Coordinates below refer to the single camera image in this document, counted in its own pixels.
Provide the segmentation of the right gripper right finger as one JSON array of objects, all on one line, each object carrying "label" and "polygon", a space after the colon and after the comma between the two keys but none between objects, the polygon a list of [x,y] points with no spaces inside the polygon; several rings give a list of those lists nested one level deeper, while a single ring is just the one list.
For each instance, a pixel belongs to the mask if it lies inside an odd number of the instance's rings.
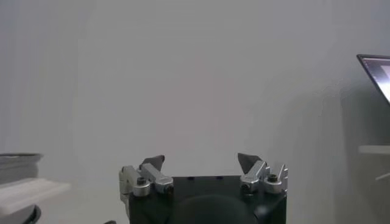
[{"label": "right gripper right finger", "polygon": [[266,193],[283,194],[288,191],[288,168],[281,164],[276,169],[257,155],[238,153],[238,162],[243,175],[240,176],[240,187],[253,194],[264,187]]}]

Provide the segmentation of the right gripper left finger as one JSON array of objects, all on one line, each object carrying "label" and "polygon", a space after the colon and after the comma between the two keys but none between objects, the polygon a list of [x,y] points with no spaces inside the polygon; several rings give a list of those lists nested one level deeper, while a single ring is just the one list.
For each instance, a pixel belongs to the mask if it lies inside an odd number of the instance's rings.
[{"label": "right gripper left finger", "polygon": [[173,177],[161,172],[164,155],[144,159],[138,166],[124,166],[119,171],[119,193],[121,197],[130,194],[135,197],[147,197],[152,188],[159,194],[170,194],[174,189]]}]

